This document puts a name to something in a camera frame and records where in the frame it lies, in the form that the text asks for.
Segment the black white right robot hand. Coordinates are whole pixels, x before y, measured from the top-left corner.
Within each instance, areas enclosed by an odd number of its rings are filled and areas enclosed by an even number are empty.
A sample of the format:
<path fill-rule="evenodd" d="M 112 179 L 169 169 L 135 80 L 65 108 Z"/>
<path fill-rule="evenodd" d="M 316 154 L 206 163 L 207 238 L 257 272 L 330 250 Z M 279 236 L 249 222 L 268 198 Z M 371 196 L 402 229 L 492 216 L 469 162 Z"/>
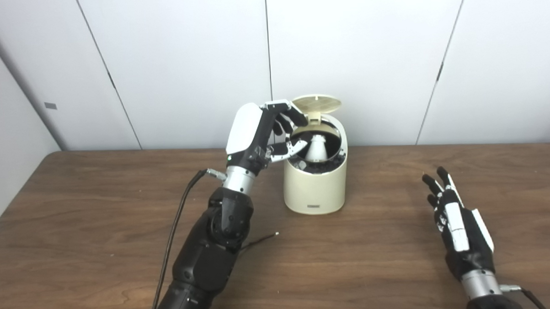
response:
<path fill-rule="evenodd" d="M 443 166 L 436 173 L 438 181 L 429 174 L 422 175 L 422 181 L 431 192 L 427 201 L 445 245 L 450 273 L 460 281 L 472 271 L 496 272 L 494 243 L 479 210 L 466 208 L 451 174 Z"/>

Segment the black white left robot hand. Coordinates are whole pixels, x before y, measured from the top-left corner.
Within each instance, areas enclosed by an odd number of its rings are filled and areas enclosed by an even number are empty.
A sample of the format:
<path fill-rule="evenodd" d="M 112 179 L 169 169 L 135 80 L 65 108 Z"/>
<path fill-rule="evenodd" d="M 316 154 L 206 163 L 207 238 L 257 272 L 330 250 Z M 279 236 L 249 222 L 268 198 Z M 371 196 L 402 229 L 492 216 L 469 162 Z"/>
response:
<path fill-rule="evenodd" d="M 257 176 L 271 162 L 288 160 L 311 143 L 312 133 L 290 139 L 294 127 L 307 124 L 305 114 L 285 99 L 243 105 L 229 133 L 226 166 L 237 166 Z"/>

